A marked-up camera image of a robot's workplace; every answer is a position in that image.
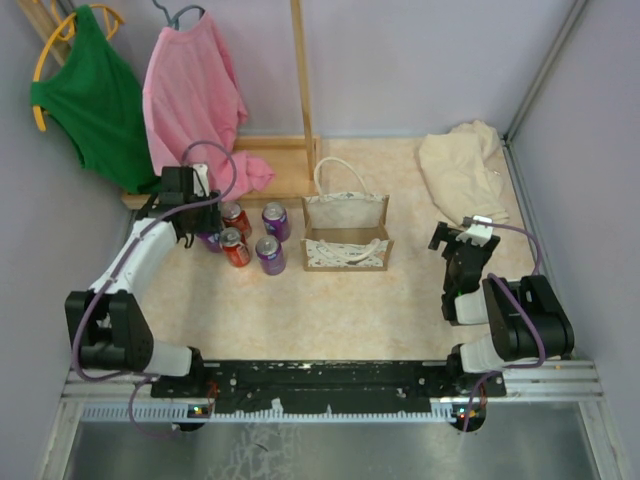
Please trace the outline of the red can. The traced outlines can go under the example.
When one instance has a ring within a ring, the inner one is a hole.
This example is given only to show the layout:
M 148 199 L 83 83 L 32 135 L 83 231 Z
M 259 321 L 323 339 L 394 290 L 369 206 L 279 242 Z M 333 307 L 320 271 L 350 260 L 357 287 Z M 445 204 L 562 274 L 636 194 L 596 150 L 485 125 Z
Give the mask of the red can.
M 232 266 L 242 268 L 250 263 L 250 252 L 244 234 L 239 229 L 225 228 L 220 234 L 219 243 Z
M 226 227 L 237 228 L 245 238 L 252 234 L 249 218 L 237 201 L 224 202 L 221 207 L 221 215 Z

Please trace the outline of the purple soda can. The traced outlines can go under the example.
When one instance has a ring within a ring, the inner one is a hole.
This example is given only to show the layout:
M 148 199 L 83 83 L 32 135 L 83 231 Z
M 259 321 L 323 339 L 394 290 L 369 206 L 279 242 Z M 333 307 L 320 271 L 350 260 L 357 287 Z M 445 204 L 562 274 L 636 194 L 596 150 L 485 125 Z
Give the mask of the purple soda can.
M 262 211 L 262 221 L 269 235 L 276 237 L 280 242 L 290 238 L 291 227 L 286 208 L 279 202 L 269 202 Z

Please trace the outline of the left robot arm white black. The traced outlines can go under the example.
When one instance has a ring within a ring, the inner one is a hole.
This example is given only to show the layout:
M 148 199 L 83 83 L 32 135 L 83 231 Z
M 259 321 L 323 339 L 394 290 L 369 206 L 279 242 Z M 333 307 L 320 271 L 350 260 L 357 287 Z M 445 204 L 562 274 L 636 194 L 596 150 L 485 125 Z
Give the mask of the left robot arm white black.
M 208 373 L 192 363 L 192 348 L 155 339 L 139 299 L 175 245 L 191 246 L 197 235 L 219 231 L 219 199 L 206 165 L 163 169 L 160 191 L 137 212 L 129 238 L 109 268 L 65 301 L 72 366 L 80 378 L 97 382 L 124 374 L 169 376 L 186 396 L 206 389 Z

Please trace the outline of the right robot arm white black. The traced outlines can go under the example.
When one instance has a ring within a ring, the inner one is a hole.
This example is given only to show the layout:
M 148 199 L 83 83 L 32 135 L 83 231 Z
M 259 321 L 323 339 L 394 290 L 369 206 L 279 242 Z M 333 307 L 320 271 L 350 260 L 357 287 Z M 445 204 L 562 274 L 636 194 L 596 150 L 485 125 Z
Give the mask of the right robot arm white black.
M 462 228 L 440 222 L 429 243 L 431 250 L 444 247 L 444 319 L 453 326 L 489 327 L 487 335 L 453 347 L 447 357 L 448 387 L 461 396 L 473 393 L 484 375 L 537 368 L 570 356 L 575 347 L 574 329 L 538 265 L 519 280 L 484 272 L 500 243 L 497 228 L 510 227 L 481 216 L 464 218 Z

